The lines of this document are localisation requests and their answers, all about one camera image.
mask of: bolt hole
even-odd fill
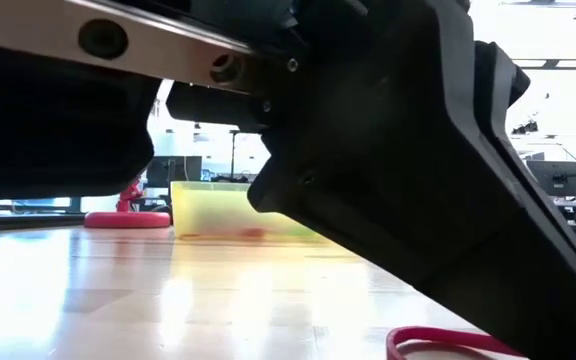
[[[79,47],[86,53],[113,60],[128,49],[128,35],[121,25],[105,19],[94,19],[79,29]]]
[[[288,71],[295,72],[299,67],[299,63],[295,59],[288,60]]]
[[[241,75],[243,63],[234,55],[221,55],[212,63],[210,77],[218,84],[237,80]]]

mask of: screw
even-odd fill
[[[299,67],[299,63],[295,59],[288,60],[288,71],[295,72]]]
[[[313,181],[315,181],[315,174],[312,171],[308,171],[308,172],[306,172],[306,174],[304,174],[304,176],[302,176],[299,179],[299,184],[300,185],[309,185]]]

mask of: red ring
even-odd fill
[[[478,350],[496,352],[498,354],[523,357],[520,353],[489,335],[411,326],[397,328],[388,333],[388,337],[386,338],[387,360],[406,360],[397,350],[397,347],[410,340],[433,341],[457,346],[467,346]]]

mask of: computer monitor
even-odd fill
[[[201,156],[155,156],[146,178],[151,188],[167,188],[171,181],[201,181]]]
[[[526,161],[539,185],[550,196],[576,196],[576,162]]]

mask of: yellow plastic bin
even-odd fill
[[[324,239],[284,215],[255,211],[246,197],[250,184],[176,181],[170,187],[178,239]]]

